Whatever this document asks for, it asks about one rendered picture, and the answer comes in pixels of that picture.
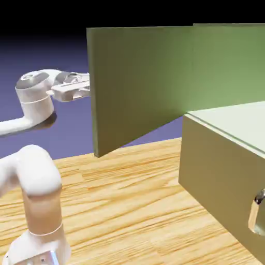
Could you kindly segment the green painted cabinet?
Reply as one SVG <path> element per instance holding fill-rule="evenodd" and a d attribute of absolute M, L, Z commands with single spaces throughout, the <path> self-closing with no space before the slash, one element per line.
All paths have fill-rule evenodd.
<path fill-rule="evenodd" d="M 265 152 L 265 24 L 195 25 L 192 69 L 184 117 Z"/>

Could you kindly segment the olive green cabinet front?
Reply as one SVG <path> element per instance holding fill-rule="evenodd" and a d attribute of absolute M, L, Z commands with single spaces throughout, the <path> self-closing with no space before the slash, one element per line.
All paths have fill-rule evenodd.
<path fill-rule="evenodd" d="M 179 183 L 265 265 L 265 237 L 248 227 L 252 202 L 265 189 L 265 152 L 187 115 Z"/>

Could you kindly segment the green hinged cabinet door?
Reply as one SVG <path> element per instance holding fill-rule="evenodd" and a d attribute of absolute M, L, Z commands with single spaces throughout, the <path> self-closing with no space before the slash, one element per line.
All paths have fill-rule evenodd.
<path fill-rule="evenodd" d="M 86 36 L 95 156 L 187 112 L 192 26 L 89 28 Z"/>

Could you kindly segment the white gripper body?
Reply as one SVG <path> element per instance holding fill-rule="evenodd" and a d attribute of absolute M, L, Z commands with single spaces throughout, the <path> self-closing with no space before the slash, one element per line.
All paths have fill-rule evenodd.
<path fill-rule="evenodd" d="M 54 85 L 50 89 L 50 95 L 60 102 L 70 102 L 80 98 L 90 97 L 90 82 L 89 80 L 85 80 Z"/>

